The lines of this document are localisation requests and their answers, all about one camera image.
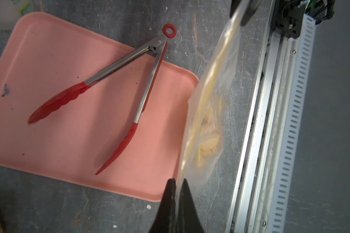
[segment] ziplock bag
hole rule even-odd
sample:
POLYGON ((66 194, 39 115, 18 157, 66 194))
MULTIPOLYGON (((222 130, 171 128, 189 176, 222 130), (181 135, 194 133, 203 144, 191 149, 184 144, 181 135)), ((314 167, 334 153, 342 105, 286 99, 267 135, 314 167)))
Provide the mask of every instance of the ziplock bag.
POLYGON ((224 109, 236 75, 240 23, 248 2, 240 2, 224 27, 214 54, 188 101, 176 184, 177 200, 184 178, 187 178, 192 197, 199 195, 223 151, 224 109))

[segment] metal extrusion rail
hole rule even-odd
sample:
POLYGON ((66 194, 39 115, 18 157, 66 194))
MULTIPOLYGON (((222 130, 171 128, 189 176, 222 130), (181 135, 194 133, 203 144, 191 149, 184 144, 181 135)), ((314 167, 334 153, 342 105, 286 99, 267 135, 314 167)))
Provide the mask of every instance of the metal extrusion rail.
POLYGON ((308 15, 298 39, 269 34, 226 233, 283 232, 314 37, 308 15))

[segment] green wire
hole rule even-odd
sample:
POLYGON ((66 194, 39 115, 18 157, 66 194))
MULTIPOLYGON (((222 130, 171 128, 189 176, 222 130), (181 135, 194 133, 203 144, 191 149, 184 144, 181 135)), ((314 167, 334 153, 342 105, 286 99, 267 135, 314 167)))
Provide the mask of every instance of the green wire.
POLYGON ((313 4, 312 4, 312 6, 311 6, 311 9, 310 9, 309 13, 311 13, 312 10, 314 9, 316 2, 317 2, 317 0, 314 0, 314 1, 313 1, 313 4))
POLYGON ((306 9, 309 7, 310 2, 311 2, 311 0, 308 0, 308 2, 306 3, 306 9))

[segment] pink tray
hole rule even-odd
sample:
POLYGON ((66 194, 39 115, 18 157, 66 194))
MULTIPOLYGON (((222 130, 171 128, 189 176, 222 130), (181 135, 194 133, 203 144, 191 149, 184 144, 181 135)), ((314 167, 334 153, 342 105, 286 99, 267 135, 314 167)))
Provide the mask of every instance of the pink tray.
POLYGON ((176 171, 187 101, 198 82, 193 73, 162 62, 135 136, 97 176, 133 122, 152 56, 142 56, 47 118, 27 124, 52 96, 132 50, 45 13, 21 18, 0 58, 0 165, 160 201, 176 171), (4 85, 9 93, 2 96, 4 85))

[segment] stain on tray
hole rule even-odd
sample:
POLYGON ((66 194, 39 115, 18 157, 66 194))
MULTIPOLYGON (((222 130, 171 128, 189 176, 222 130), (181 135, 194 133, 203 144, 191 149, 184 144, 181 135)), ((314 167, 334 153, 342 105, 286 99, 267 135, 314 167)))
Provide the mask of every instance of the stain on tray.
POLYGON ((1 97, 4 97, 4 96, 6 96, 8 94, 9 94, 9 89, 7 88, 7 85, 4 84, 4 95, 2 95, 1 97))

